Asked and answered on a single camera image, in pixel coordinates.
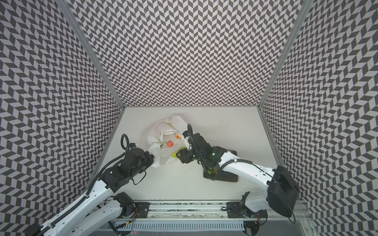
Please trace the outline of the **white plastic bag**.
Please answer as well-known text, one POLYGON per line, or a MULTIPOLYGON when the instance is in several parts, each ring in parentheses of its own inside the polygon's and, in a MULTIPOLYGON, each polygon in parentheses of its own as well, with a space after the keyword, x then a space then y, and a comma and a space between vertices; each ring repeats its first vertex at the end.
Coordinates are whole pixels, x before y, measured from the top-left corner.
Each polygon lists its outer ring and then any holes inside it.
POLYGON ((165 118, 153 124, 145 135, 145 142, 148 146, 148 152, 154 155, 154 168, 168 164, 177 158, 172 157, 172 153, 180 148, 188 148, 190 145, 184 137, 188 124, 182 117, 176 115, 165 118), (177 139, 175 134, 179 134, 181 139, 177 139), (167 143, 173 142, 173 147, 168 147, 167 143))

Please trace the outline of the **green pear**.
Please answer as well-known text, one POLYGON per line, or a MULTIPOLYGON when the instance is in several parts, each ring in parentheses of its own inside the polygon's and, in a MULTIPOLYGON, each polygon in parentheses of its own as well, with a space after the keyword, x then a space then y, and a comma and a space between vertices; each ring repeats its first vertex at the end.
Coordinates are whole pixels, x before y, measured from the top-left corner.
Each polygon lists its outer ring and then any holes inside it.
POLYGON ((177 150, 176 152, 172 153, 173 158, 180 158, 180 150, 177 150))

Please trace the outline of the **yellow lemon with leaves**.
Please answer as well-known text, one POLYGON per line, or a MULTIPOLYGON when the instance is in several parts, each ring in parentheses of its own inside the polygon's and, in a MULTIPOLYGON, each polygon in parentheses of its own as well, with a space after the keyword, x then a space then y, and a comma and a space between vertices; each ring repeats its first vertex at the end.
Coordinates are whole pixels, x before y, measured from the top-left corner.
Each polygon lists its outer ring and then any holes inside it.
POLYGON ((214 168, 210 168, 210 167, 207 167, 207 174, 211 177, 211 178, 215 178, 216 175, 217 175, 217 169, 214 169, 214 168))

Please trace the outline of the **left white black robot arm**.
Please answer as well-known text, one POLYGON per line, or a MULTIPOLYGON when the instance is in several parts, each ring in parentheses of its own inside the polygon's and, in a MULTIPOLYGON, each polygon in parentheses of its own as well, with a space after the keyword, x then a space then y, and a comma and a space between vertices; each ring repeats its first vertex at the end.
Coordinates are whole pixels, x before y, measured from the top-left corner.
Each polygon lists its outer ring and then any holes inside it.
POLYGON ((140 213, 134 200, 119 189, 153 164, 154 156, 134 144, 90 184, 88 190, 56 216, 29 225, 27 236, 87 236, 107 222, 125 217, 132 224, 140 213))

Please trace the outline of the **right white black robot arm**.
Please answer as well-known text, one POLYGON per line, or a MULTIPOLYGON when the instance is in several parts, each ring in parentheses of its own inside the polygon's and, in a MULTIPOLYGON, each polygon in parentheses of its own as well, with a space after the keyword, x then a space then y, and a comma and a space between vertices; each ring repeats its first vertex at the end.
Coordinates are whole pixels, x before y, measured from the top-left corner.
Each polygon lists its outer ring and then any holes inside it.
POLYGON ((232 182, 241 177, 255 184, 256 190, 247 191, 240 201, 244 215, 271 209, 287 218, 294 216, 300 190, 286 167, 257 165, 238 157, 233 150, 211 146, 199 133, 185 131, 183 135, 189 147, 176 153, 183 164, 196 161, 202 166, 205 178, 212 181, 232 182))

